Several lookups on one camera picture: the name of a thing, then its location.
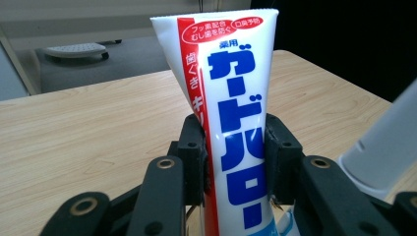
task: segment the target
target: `white toothpaste tube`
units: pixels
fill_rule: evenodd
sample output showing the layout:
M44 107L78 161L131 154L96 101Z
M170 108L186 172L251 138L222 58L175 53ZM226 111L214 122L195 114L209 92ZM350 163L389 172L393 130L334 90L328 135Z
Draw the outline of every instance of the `white toothpaste tube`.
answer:
M151 18L167 62L206 132L207 236L278 234L264 166L277 15L262 9Z

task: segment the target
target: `white object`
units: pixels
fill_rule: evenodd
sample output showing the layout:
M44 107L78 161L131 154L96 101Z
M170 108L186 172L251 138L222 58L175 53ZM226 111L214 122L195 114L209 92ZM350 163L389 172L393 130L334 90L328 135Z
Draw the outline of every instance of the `white object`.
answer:
M47 47L44 53L57 58L82 58L101 55L103 59L108 58L105 46L98 43L82 43L67 46Z
M151 18L208 144L206 235L277 235L263 136L277 10Z
M337 163L364 193L384 200L417 160L417 80Z

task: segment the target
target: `red label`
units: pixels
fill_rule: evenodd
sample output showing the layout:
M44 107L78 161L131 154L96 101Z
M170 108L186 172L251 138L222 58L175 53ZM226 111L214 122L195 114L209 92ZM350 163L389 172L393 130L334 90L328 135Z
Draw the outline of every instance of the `red label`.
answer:
M195 24L193 18L178 18L178 34L189 35L193 32L193 26L203 26L208 22ZM215 198L214 172L212 166L211 146L209 138L209 115L206 104L205 83L203 72L199 62L199 45L197 42L188 43L181 40L181 59L183 63L184 77L187 84L187 91L194 110L194 114L199 118L200 124L206 132L206 145L208 151L208 177L210 178L209 187L205 190L205 231L206 235L218 235L217 203Z
M232 26L235 29L239 30L247 30L252 29L260 25L264 20L260 17L249 17L249 18L241 18L232 22Z
M201 43L219 39L237 31L232 21L208 21L188 26L182 34L182 39L188 43Z

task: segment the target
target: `gray floor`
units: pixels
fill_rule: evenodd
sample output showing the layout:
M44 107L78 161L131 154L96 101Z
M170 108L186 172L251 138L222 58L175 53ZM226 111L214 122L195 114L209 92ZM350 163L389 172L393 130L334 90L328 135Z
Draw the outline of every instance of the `gray floor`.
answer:
M168 70L156 37L123 39L122 43L101 42L110 57L62 59L56 62L42 50L36 50L40 63L42 92L87 86Z

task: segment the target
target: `light wood tabletop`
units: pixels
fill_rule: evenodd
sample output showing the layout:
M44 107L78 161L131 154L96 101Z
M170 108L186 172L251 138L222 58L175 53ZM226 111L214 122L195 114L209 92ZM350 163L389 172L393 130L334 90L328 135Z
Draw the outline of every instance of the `light wood tabletop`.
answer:
M273 53L268 112L306 154L338 158L389 106L290 52ZM0 102L0 235L38 234L82 192L114 199L140 185L191 112L171 71Z

